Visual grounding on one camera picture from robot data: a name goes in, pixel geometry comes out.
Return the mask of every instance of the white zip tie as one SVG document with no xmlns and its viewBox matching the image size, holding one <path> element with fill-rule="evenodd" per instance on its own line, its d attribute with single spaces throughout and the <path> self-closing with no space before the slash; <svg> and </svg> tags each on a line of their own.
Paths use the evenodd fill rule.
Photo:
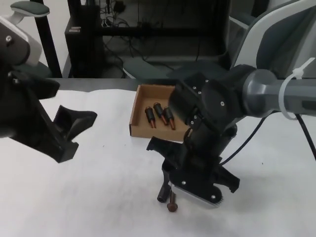
<svg viewBox="0 0 316 237">
<path fill-rule="evenodd" d="M 306 63 L 304 63 L 301 67 L 296 68 L 293 70 L 293 73 L 288 76 L 284 82 L 281 85 L 279 94 L 278 94 L 278 105 L 280 107 L 280 111 L 282 112 L 282 114 L 284 115 L 284 117 L 286 117 L 289 120 L 297 120 L 296 117 L 291 117 L 290 114 L 286 111 L 285 108 L 285 104 L 284 104 L 284 97 L 285 97 L 285 89 L 286 86 L 288 85 L 288 83 L 293 79 L 302 79 L 302 76 L 304 74 L 304 69 L 310 65 L 313 61 L 315 60 L 315 58 L 310 58 L 309 60 L 306 61 Z"/>
</svg>

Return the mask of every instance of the gray chair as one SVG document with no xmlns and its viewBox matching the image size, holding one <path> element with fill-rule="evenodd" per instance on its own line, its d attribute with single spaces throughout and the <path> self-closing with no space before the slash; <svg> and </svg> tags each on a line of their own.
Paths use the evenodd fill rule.
<svg viewBox="0 0 316 237">
<path fill-rule="evenodd" d="M 43 4 L 32 1 L 18 1 L 11 6 L 12 15 L 4 16 L 4 19 L 13 25 L 19 24 L 24 17 L 44 17 L 49 14 L 49 8 Z M 51 78 L 52 73 L 50 69 L 41 62 L 36 65 L 19 65 L 14 67 L 16 70 L 34 74 L 41 78 Z"/>
<path fill-rule="evenodd" d="M 214 79 L 240 64 L 269 70 L 275 57 L 280 55 L 279 49 L 289 38 L 295 39 L 291 42 L 294 46 L 298 44 L 308 27 L 308 19 L 315 15 L 315 6 L 316 0 L 291 0 L 257 17 L 244 29 L 242 36 L 230 42 L 227 49 L 229 67 L 210 60 L 198 60 L 164 75 L 141 59 L 131 59 L 123 68 L 129 77 L 149 84 L 174 84 L 174 79 L 184 79 L 196 73 Z"/>
</svg>

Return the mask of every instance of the screw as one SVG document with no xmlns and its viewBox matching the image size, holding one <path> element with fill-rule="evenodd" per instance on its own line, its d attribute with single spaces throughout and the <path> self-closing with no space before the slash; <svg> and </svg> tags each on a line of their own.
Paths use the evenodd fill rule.
<svg viewBox="0 0 316 237">
<path fill-rule="evenodd" d="M 5 37 L 5 41 L 6 41 L 7 43 L 10 43 L 10 42 L 11 42 L 11 40 L 12 40 L 12 37 L 11 37 L 11 36 L 7 36 L 7 37 Z"/>
<path fill-rule="evenodd" d="M 170 203 L 167 204 L 167 208 L 169 212 L 175 212 L 178 209 L 178 205 L 176 204 L 176 194 L 170 190 Z"/>
</svg>

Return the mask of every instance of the metal rod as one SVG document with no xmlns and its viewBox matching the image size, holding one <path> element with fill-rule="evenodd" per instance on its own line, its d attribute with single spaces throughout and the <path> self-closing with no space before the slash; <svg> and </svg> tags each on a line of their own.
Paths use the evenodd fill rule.
<svg viewBox="0 0 316 237">
<path fill-rule="evenodd" d="M 211 36 L 209 29 L 197 28 L 140 28 L 140 27 L 100 27 L 96 36 L 156 36 L 156 37 L 207 37 Z"/>
<path fill-rule="evenodd" d="M 30 1 L 44 4 L 43 0 L 30 0 Z M 51 70 L 54 78 L 61 78 L 62 73 L 60 70 L 59 61 L 56 54 L 54 40 L 51 35 L 48 18 L 47 16 L 41 17 L 41 18 L 35 18 L 35 22 L 39 31 L 39 37 L 40 37 L 41 44 L 43 46 L 43 50 L 45 53 L 48 67 Z"/>
</svg>

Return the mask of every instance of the white wall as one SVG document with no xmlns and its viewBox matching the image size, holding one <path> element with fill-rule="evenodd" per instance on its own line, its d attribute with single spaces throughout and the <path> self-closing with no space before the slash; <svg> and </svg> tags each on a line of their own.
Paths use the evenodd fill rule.
<svg viewBox="0 0 316 237">
<path fill-rule="evenodd" d="M 16 0 L 0 0 L 0 15 L 12 14 L 10 5 L 14 2 L 16 2 Z M 44 4 L 50 9 L 48 21 L 53 36 L 60 68 L 61 71 L 63 71 L 68 56 L 68 49 L 64 35 L 64 31 L 69 20 L 69 9 L 67 0 L 44 0 Z M 18 26 L 40 42 L 40 36 L 34 18 L 26 17 Z M 40 61 L 47 65 L 44 52 L 40 57 Z"/>
</svg>

